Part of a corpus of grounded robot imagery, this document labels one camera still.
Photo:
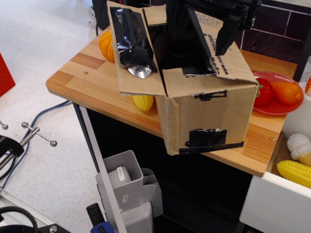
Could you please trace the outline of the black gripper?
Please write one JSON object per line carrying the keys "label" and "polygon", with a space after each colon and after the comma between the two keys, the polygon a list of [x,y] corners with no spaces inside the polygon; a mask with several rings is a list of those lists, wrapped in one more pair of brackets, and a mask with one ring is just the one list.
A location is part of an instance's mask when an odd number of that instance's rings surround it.
{"label": "black gripper", "polygon": [[188,26],[189,10],[223,21],[216,40],[216,56],[222,56],[232,45],[238,31],[250,29],[260,0],[168,0],[166,1],[167,31],[178,39]]}

